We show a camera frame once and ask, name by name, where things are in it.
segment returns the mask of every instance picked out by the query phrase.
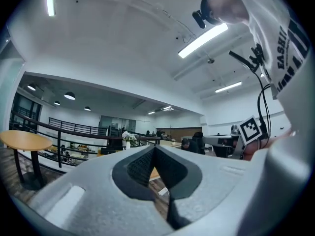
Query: round table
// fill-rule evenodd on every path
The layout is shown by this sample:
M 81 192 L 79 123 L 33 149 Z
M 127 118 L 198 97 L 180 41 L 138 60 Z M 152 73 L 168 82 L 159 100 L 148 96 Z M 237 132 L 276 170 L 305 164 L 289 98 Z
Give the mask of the round table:
M 28 190 L 39 190 L 44 187 L 47 183 L 47 178 L 42 176 L 40 172 L 37 152 L 50 148 L 53 144 L 52 141 L 46 137 L 19 130 L 8 130 L 0 133 L 0 140 L 14 150 L 15 165 L 21 185 Z M 22 174 L 18 149 L 31 152 L 34 172 Z

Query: hair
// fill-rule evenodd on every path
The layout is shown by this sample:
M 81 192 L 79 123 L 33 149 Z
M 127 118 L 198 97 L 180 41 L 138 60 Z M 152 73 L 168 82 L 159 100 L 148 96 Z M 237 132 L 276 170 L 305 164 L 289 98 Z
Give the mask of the hair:
M 189 140 L 188 139 L 183 139 L 182 140 L 182 146 L 184 146 L 184 145 L 188 145 L 189 144 Z
M 211 24 L 220 24 L 219 21 L 215 19 L 211 19 L 209 17 L 210 14 L 210 8 L 208 5 L 208 0 L 201 0 L 201 5 L 200 5 L 200 12 L 203 15 L 203 17 Z

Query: white t-shirt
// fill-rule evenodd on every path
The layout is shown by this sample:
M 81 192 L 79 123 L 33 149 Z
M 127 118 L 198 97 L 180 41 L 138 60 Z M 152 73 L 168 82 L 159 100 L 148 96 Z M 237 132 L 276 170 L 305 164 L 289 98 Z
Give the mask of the white t-shirt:
M 242 0 L 255 43 L 262 46 L 262 73 L 280 92 L 303 63 L 311 43 L 283 0 Z

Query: floor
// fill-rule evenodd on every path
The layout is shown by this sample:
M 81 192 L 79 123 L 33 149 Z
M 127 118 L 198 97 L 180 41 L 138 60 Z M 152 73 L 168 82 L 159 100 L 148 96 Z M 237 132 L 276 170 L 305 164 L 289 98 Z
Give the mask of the floor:
M 22 173 L 32 171 L 32 162 L 23 156 L 19 156 L 20 166 Z M 47 168 L 40 167 L 41 172 L 47 177 L 48 182 L 53 182 L 63 174 L 51 171 Z M 37 191 L 30 191 L 24 189 L 20 185 L 19 177 L 17 174 L 13 150 L 8 148 L 0 148 L 0 177 L 7 188 L 10 195 L 18 198 L 24 203 L 28 203 Z M 168 210 L 168 194 L 160 196 L 158 192 L 165 187 L 160 178 L 150 181 L 149 188 L 156 196 L 155 206 L 161 216 L 166 219 Z

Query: wooden floor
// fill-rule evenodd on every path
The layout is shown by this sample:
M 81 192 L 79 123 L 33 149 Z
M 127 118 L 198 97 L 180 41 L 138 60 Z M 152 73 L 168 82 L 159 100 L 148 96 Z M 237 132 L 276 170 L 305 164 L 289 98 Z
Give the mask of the wooden floor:
M 22 173 L 32 171 L 32 162 L 23 156 L 19 155 L 19 161 L 21 165 Z M 47 177 L 48 183 L 53 182 L 57 178 L 61 177 L 61 173 L 48 170 L 44 167 L 40 167 L 43 175 Z M 15 166 L 13 150 L 7 148 L 0 148 L 0 177 L 8 191 L 8 193 L 24 203 L 28 203 L 37 191 L 30 191 L 24 189 L 19 181 L 18 173 Z M 150 181 L 149 188 L 153 190 L 156 196 L 155 206 L 161 216 L 166 219 L 168 210 L 168 194 L 160 196 L 158 192 L 165 187 L 162 180 L 155 179 Z

